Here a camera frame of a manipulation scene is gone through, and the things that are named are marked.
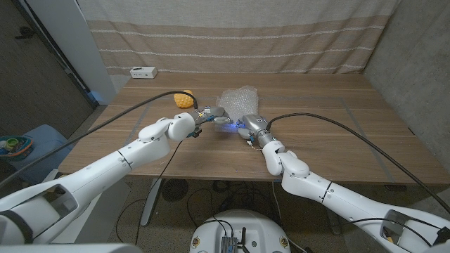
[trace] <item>table leg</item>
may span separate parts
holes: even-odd
[[[155,207],[156,197],[158,196],[158,192],[160,191],[162,179],[153,179],[151,185],[155,184],[153,189],[148,193],[146,204],[143,207],[142,216],[141,216],[141,226],[147,226],[150,222],[150,217]]]
[[[339,222],[339,216],[328,208],[326,208],[326,214],[328,216],[328,221],[330,222],[331,232],[334,235],[340,235],[342,232],[342,227]]]

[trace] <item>white box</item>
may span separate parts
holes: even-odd
[[[158,71],[156,67],[133,67],[129,73],[133,78],[155,78]]]

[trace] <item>blue chair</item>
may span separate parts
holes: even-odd
[[[45,155],[46,153],[61,146],[67,141],[67,139],[64,138],[64,136],[58,131],[56,131],[56,129],[46,124],[38,126],[37,128],[23,135],[33,140],[34,150],[21,161],[8,162],[15,169],[23,168],[24,166],[35,161],[42,155]],[[27,169],[22,173],[20,177],[31,184],[41,183],[50,173],[50,171],[59,167],[59,164],[61,164],[65,157],[69,155],[73,147],[73,145],[70,145],[66,148],[63,148],[56,154],[53,154],[52,156]]]

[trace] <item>yellow ball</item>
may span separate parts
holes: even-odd
[[[187,92],[187,93],[193,95],[192,91],[184,90],[184,92]],[[188,108],[194,104],[194,100],[188,95],[175,94],[174,99],[175,99],[176,106],[178,106],[179,108]]]

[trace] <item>wooden table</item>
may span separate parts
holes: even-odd
[[[362,75],[316,74],[158,74],[131,79],[94,126],[165,91],[190,89],[199,106],[216,105],[227,89],[257,88],[259,114],[267,119],[291,112],[311,112],[337,120],[382,148],[428,184],[448,184],[450,175],[408,129]],[[121,148],[161,117],[190,111],[175,106],[172,96],[144,105],[83,138],[60,165],[69,174]],[[198,138],[187,138],[163,178],[273,181],[263,155],[238,134],[220,133],[204,124]],[[331,181],[398,183],[413,181],[363,141],[328,122],[291,117],[275,122],[274,136],[310,169]],[[129,175],[158,177],[171,153]]]

